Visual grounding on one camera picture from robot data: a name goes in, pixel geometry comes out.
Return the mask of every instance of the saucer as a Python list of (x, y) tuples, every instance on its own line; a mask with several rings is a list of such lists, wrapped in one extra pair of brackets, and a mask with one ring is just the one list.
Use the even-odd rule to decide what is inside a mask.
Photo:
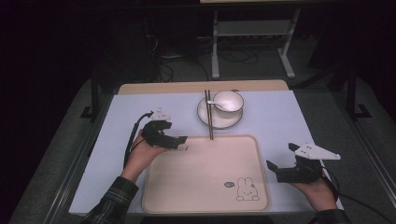
[[(205, 124), (208, 124), (207, 121), (207, 111), (206, 111), (206, 101), (203, 98), (197, 107), (198, 117)], [(241, 118), (243, 114), (243, 109), (235, 111), (235, 112), (224, 112), (217, 109), (215, 106), (212, 106), (212, 123), (213, 128), (223, 129), (228, 128), (235, 125)]]

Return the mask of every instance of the hand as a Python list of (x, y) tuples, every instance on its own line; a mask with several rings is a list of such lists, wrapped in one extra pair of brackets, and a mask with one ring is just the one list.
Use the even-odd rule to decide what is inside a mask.
[(136, 183), (137, 178), (142, 174), (143, 170), (146, 169), (158, 155), (168, 150), (164, 147), (150, 146), (143, 139), (141, 133), (142, 130), (139, 131), (138, 136), (132, 143), (132, 148), (134, 148), (134, 150), (132, 150), (128, 162), (120, 175), (133, 183)]
[(332, 190), (323, 179), (314, 183), (292, 183), (292, 186), (302, 192), (315, 211), (338, 209)]

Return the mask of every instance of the white bowl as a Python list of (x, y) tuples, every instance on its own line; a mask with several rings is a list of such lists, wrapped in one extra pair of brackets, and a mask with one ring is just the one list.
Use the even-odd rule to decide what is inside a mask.
[(213, 101), (219, 104), (215, 105), (216, 108), (224, 112), (239, 111), (244, 106), (244, 98), (235, 91), (220, 91), (215, 95)]

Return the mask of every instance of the tray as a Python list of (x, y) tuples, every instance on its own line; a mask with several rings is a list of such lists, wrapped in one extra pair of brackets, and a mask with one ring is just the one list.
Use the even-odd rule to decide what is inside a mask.
[(270, 198), (256, 139), (194, 136), (150, 165), (143, 208), (151, 214), (250, 213)]

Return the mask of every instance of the cartoon rabbit illustration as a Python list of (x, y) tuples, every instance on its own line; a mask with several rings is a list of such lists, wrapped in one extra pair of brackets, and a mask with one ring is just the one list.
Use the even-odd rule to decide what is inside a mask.
[(238, 196), (236, 200), (238, 202), (241, 201), (258, 201), (260, 198), (258, 196), (258, 192), (256, 187), (253, 184), (253, 180), (248, 178), (239, 178), (238, 179)]

